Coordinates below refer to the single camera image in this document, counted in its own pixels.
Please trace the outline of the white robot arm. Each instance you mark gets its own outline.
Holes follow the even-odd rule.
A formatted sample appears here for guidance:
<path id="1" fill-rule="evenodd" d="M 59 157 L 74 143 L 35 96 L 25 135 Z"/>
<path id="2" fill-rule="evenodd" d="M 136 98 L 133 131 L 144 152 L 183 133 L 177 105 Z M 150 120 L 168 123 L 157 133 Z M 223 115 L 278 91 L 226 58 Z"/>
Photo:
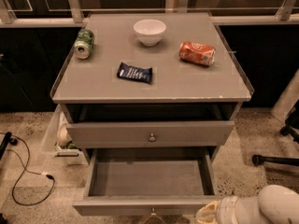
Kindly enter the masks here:
<path id="1" fill-rule="evenodd" d="M 299 224 L 299 194 L 269 185 L 254 197 L 229 196 L 197 211 L 197 224 Z"/>

